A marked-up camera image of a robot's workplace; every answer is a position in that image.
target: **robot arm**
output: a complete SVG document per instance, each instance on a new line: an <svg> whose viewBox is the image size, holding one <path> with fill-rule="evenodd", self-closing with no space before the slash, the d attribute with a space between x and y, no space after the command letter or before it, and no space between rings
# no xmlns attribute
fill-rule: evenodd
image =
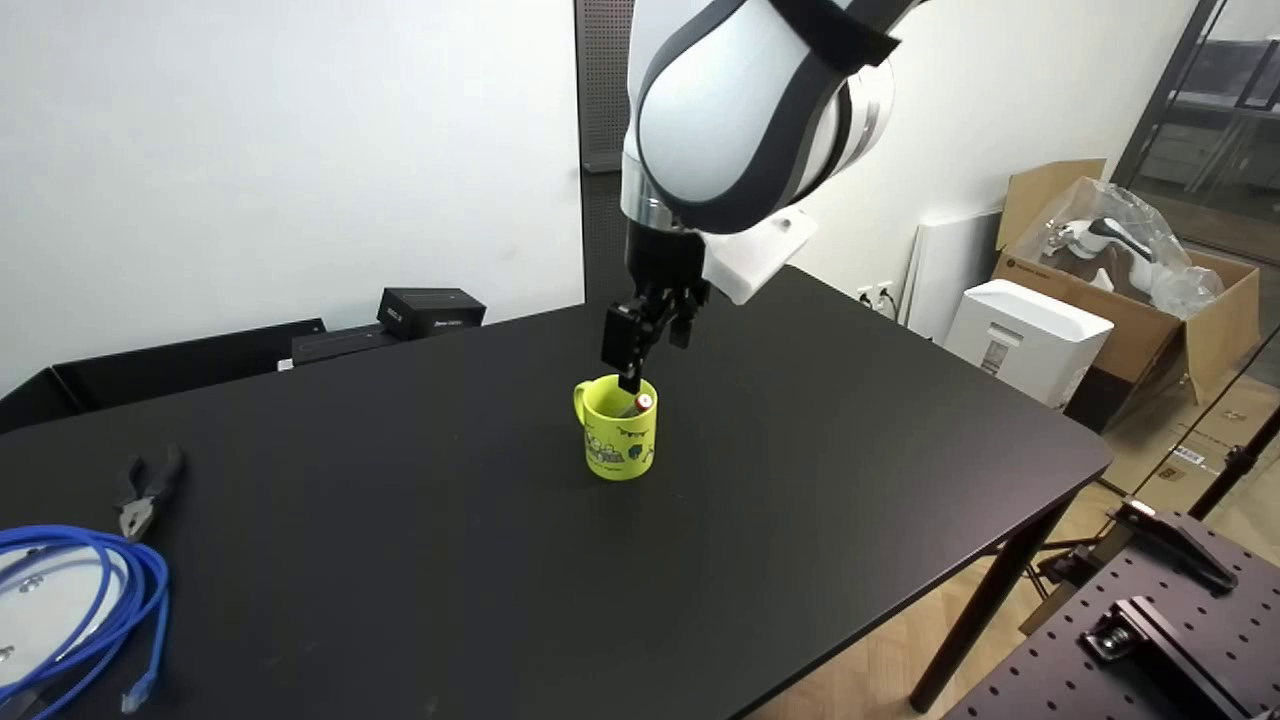
<svg viewBox="0 0 1280 720"><path fill-rule="evenodd" d="M601 352L625 389L638 389L668 330L676 346L691 336L706 302L698 231L741 237L873 148L885 127L873 65L913 5L634 0L620 200L634 302L606 312Z"/></svg>

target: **cable bundle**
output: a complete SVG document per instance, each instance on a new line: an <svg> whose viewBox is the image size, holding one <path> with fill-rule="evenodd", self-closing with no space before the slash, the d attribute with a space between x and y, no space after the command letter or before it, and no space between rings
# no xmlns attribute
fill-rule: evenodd
<svg viewBox="0 0 1280 720"><path fill-rule="evenodd" d="M147 670L121 696L121 713L137 713L139 704L147 704L160 675L164 637L167 637L164 558L122 538L62 529L62 525L0 529L0 558L8 551L14 551L14 560L0 569L0 595L22 590L22 579L30 579L30 569L70 551L91 551L91 560L99 563L99 586L88 611L57 652L42 663L36 663L22 679L0 683L0 713L11 699L19 704L28 699L28 693L40 693L58 679L66 688L40 707L40 716L57 716L117 662L117 652L139 623L155 620ZM121 586L121 595L110 607L103 607L110 579Z"/></svg>

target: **yellow cup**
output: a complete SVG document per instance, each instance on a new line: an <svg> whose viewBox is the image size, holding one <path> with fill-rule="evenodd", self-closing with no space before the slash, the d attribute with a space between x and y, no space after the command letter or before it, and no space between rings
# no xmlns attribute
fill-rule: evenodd
<svg viewBox="0 0 1280 720"><path fill-rule="evenodd" d="M583 424L583 459L601 481L638 481L656 452L656 389L638 380L638 395L614 376L570 389L570 414Z"/></svg>

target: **black table surface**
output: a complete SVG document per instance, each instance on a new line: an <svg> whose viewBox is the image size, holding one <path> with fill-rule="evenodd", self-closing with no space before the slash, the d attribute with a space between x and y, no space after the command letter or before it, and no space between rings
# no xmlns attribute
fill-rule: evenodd
<svg viewBox="0 0 1280 720"><path fill-rule="evenodd" d="M126 459L186 449L147 716L668 720L772 696L1106 459L782 272L651 356L656 469L601 483L566 404L596 346L601 312L547 312L22 429L0 529L110 529Z"/></svg>

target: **white wall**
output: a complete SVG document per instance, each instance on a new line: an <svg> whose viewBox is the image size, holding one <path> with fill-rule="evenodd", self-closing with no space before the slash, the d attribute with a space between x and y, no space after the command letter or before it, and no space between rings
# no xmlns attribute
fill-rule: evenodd
<svg viewBox="0 0 1280 720"><path fill-rule="evenodd" d="M566 0L0 0L0 391L383 285L580 302Z"/></svg>
<svg viewBox="0 0 1280 720"><path fill-rule="evenodd" d="M1280 41L1280 0L1226 0L1217 41Z"/></svg>
<svg viewBox="0 0 1280 720"><path fill-rule="evenodd" d="M985 218L1004 177L1121 162L1190 0L936 0L886 59L897 108L873 158L804 207L800 267L851 293L899 282L921 218Z"/></svg>

